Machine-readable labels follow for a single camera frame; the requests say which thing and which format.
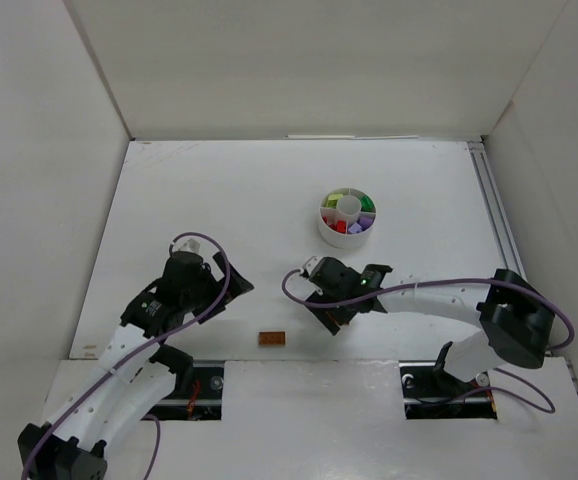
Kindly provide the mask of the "green and yellow lego stack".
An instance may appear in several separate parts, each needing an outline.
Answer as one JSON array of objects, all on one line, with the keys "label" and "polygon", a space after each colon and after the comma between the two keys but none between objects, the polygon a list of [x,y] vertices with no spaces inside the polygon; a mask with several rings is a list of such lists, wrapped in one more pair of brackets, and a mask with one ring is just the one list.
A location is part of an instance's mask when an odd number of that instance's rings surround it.
[{"label": "green and yellow lego stack", "polygon": [[360,198],[361,210],[363,212],[370,212],[373,213],[375,211],[375,205],[371,198],[367,195],[364,195]]}]

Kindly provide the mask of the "white round divided container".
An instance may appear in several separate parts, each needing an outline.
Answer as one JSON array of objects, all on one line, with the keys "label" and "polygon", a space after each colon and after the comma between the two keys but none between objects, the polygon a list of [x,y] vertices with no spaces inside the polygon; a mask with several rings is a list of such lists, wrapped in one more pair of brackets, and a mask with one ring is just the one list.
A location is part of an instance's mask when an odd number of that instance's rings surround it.
[{"label": "white round divided container", "polygon": [[[320,203],[318,229],[321,237],[327,244],[339,249],[348,249],[348,250],[357,249],[367,242],[369,236],[371,235],[371,232],[373,231],[376,225],[376,218],[377,218],[376,204],[367,193],[361,190],[354,188],[339,188],[339,189],[348,189],[349,194],[347,196],[344,196],[338,202],[335,209],[323,208]],[[364,195],[369,196],[373,201],[375,205],[375,211],[373,213],[363,212],[361,210],[360,198]],[[345,235],[342,235],[332,231],[325,232],[322,224],[323,216],[333,216],[337,221],[340,220],[345,221],[347,224],[347,228],[350,224],[356,222],[360,216],[374,217],[375,221],[373,226],[363,233],[356,235],[349,235],[348,233],[346,233]]]}]

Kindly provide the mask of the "aluminium rail right side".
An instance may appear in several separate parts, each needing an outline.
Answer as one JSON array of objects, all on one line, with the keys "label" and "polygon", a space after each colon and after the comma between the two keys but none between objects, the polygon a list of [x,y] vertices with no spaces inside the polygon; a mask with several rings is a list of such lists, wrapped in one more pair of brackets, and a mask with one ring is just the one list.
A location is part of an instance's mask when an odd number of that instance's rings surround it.
[{"label": "aluminium rail right side", "polygon": [[543,365],[554,313],[538,300],[524,270],[506,219],[484,145],[470,142],[471,155],[503,265],[493,274],[503,286],[491,285],[476,305],[489,345],[502,359],[526,369]]}]

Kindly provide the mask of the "orange lego brick front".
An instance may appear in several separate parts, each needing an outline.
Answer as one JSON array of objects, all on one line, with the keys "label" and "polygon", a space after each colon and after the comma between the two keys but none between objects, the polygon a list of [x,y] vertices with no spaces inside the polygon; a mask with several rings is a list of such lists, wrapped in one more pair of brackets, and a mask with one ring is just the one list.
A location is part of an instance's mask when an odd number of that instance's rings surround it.
[{"label": "orange lego brick front", "polygon": [[258,334],[259,347],[284,347],[286,333],[284,331],[263,331]]}]

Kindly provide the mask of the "purple lego plate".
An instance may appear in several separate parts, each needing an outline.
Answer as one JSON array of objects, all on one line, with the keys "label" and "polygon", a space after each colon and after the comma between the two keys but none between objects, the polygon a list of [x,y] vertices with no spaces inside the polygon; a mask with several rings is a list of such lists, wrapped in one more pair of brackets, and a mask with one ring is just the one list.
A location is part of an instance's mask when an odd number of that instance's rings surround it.
[{"label": "purple lego plate", "polygon": [[374,224],[375,218],[370,216],[360,216],[356,222],[350,224],[347,228],[349,235],[356,235],[369,230]]}]

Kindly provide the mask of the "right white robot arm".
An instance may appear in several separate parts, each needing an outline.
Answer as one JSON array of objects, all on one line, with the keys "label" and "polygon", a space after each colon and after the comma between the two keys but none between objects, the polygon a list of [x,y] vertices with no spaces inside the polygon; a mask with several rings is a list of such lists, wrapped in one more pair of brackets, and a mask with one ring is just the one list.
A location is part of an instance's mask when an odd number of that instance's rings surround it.
[{"label": "right white robot arm", "polygon": [[356,271],[333,257],[313,257],[300,275],[315,288],[307,309],[332,335],[372,312],[417,313],[475,327],[466,339],[443,345],[434,366],[438,374],[467,383],[505,364],[527,370],[544,364],[554,313],[511,270],[473,282],[424,281],[388,265]]}]

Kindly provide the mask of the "brown lego plate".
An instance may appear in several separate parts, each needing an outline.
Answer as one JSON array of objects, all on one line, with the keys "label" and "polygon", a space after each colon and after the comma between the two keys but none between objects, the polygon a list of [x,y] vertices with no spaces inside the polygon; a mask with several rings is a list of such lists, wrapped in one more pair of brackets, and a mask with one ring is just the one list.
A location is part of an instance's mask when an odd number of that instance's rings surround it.
[{"label": "brown lego plate", "polygon": [[327,313],[330,320],[338,327],[348,325],[355,314],[347,310],[332,309]]}]

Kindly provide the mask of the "yellow-green lego brick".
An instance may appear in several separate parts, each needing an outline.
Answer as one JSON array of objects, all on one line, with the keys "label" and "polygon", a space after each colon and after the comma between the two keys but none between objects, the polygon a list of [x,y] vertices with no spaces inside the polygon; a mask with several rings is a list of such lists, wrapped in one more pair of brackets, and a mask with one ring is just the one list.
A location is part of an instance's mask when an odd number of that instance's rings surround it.
[{"label": "yellow-green lego brick", "polygon": [[335,209],[338,202],[344,197],[347,196],[349,194],[349,190],[348,189],[338,189],[335,191],[331,191],[328,192],[322,202],[321,202],[321,206],[323,208],[330,208],[330,209]]}]

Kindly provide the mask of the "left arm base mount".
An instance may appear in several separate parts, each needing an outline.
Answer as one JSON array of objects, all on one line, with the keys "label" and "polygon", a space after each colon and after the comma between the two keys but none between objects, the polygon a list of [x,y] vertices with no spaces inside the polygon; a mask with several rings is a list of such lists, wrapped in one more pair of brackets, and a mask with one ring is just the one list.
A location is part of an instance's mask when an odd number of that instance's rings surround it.
[{"label": "left arm base mount", "polygon": [[150,359],[175,375],[173,391],[149,414],[160,421],[218,421],[222,417],[225,362],[194,360],[172,346],[163,345]]}]

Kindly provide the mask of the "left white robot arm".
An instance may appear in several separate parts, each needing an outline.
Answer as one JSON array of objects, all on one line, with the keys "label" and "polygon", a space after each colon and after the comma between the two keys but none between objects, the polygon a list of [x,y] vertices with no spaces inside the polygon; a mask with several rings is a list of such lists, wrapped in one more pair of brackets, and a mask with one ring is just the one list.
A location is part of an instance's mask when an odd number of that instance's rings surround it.
[{"label": "left white robot arm", "polygon": [[162,275],[127,305],[84,383],[42,425],[28,424],[19,435],[23,478],[103,478],[110,448],[160,400],[188,387],[194,360],[167,339],[254,288],[224,255],[213,259],[221,279],[197,253],[169,256]]}]

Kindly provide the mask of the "red long lego brick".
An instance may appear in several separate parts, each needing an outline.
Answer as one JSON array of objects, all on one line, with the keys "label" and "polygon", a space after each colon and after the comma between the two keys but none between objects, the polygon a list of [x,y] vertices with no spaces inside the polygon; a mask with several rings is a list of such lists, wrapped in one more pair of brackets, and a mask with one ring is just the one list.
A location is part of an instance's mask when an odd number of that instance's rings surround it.
[{"label": "red long lego brick", "polygon": [[322,224],[325,232],[336,232],[345,235],[347,233],[347,224],[345,221],[337,221],[333,216],[323,216]]}]

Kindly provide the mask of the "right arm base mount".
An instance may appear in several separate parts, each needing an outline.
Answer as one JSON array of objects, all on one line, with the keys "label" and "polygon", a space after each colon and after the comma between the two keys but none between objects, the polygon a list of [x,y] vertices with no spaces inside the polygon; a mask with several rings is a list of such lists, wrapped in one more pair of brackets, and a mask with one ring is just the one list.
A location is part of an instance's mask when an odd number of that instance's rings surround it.
[{"label": "right arm base mount", "polygon": [[403,407],[407,420],[496,420],[492,395],[479,391],[475,380],[465,383],[444,371],[451,342],[434,361],[399,363]]}]

